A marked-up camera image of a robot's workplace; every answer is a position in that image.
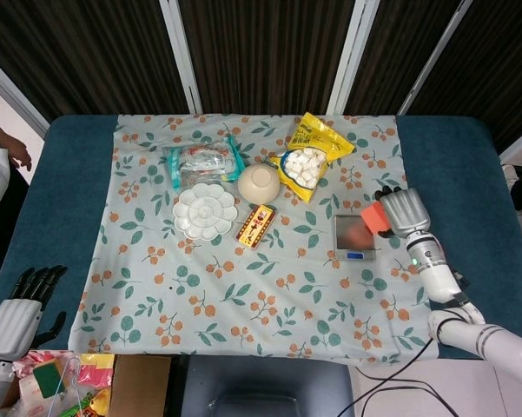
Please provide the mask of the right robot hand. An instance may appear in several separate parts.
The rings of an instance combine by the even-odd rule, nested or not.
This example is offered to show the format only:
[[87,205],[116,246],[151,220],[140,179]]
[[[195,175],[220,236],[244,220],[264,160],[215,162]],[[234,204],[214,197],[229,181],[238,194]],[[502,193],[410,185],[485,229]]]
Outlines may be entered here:
[[415,232],[427,232],[430,228],[430,216],[416,189],[401,189],[388,186],[374,193],[376,202],[383,206],[390,228],[379,231],[378,235],[390,238],[393,235],[407,238]]

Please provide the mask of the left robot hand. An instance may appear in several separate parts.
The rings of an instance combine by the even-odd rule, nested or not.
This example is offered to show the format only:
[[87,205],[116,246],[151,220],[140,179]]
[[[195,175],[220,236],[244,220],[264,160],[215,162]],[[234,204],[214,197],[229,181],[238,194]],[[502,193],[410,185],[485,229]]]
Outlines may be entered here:
[[56,285],[67,270],[64,265],[28,268],[18,277],[10,296],[0,304],[0,361],[18,361],[31,349],[59,335],[67,318],[64,311],[57,314],[49,330],[40,334],[37,330]]

